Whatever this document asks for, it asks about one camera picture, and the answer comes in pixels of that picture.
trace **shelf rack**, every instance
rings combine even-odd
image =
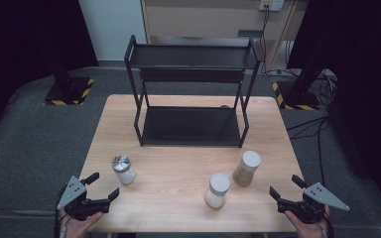
[[[131,36],[124,60],[137,106],[134,127],[140,145],[241,148],[249,129],[246,107],[261,59],[259,45],[253,39],[247,46],[178,46],[137,44],[135,36]],[[133,68],[139,69],[139,94]],[[253,71],[243,95],[241,87],[247,69]],[[147,82],[234,83],[237,93],[233,107],[152,106]],[[147,114],[141,133],[138,122],[144,100]],[[239,100],[245,123],[241,135],[236,114]]]

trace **white cylindrical container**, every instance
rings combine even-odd
[[[254,151],[243,153],[240,164],[233,173],[233,178],[237,184],[248,186],[252,182],[256,169],[261,165],[261,157]]]
[[[211,177],[205,202],[213,208],[219,208],[225,203],[225,194],[230,188],[230,179],[226,174],[218,173]]]
[[[122,184],[129,184],[135,180],[136,174],[131,164],[131,160],[124,155],[117,155],[111,163],[113,171],[116,172]]]

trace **human hand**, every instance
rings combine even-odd
[[[329,216],[329,207],[325,207],[325,212]],[[328,227],[324,219],[317,224],[305,224],[291,211],[286,210],[284,212],[290,222],[296,227],[299,238],[322,238],[322,230],[327,234]]]
[[[83,238],[87,233],[89,227],[95,224],[100,217],[103,215],[103,212],[99,211],[93,215],[87,217],[85,220],[80,221],[74,218],[71,218],[66,212],[62,209],[60,211],[60,217],[63,217],[60,222],[60,228],[66,226],[64,238]]]

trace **jar lid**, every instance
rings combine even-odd
[[[209,189],[214,195],[224,196],[230,188],[230,179],[226,174],[218,173],[211,177]]]
[[[242,162],[243,169],[254,172],[261,165],[261,156],[254,151],[247,151],[243,153]]]
[[[117,173],[126,172],[131,167],[131,164],[131,160],[124,155],[117,155],[111,163],[113,171]]]

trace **glass jar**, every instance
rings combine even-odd
[[[129,184],[135,180],[136,174],[131,164],[131,160],[124,155],[117,155],[111,163],[113,171],[116,172],[122,184]]]
[[[243,153],[242,159],[233,173],[234,180],[241,186],[248,186],[260,165],[261,157],[258,153],[254,151]]]
[[[225,203],[225,194],[230,188],[230,179],[226,174],[218,173],[211,177],[205,202],[212,208],[220,208]]]

